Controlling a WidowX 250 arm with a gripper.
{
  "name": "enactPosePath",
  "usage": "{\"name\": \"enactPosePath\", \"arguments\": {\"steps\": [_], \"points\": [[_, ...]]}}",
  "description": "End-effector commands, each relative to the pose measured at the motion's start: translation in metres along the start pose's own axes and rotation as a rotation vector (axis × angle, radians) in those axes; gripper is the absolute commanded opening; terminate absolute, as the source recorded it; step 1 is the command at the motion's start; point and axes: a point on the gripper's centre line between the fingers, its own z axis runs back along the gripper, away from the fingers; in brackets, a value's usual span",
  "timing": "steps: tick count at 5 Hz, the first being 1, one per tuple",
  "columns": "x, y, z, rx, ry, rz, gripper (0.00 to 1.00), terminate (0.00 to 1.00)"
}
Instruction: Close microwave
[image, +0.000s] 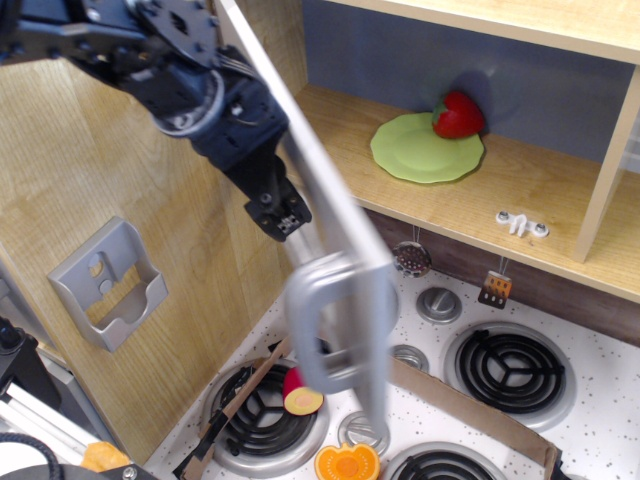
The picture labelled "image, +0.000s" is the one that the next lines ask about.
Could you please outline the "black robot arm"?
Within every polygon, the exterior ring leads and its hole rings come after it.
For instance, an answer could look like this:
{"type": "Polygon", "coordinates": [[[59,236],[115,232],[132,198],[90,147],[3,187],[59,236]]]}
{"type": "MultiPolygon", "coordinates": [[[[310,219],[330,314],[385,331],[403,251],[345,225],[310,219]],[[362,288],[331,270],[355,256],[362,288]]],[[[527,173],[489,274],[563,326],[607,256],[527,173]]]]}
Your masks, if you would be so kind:
{"type": "Polygon", "coordinates": [[[5,65],[66,59],[135,98],[165,135],[188,140],[284,241],[312,219],[276,149],[288,118],[265,79],[217,39],[203,1],[5,1],[5,65]]]}

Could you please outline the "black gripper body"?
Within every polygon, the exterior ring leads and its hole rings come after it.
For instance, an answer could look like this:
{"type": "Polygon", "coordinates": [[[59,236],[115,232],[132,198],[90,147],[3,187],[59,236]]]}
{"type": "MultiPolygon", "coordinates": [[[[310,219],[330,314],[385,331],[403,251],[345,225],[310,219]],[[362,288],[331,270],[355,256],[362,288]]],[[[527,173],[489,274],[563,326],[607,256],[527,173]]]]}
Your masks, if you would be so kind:
{"type": "Polygon", "coordinates": [[[165,134],[186,139],[248,199],[245,210],[283,242],[312,219],[276,154],[289,120],[255,74],[175,69],[151,83],[150,110],[165,134]]]}

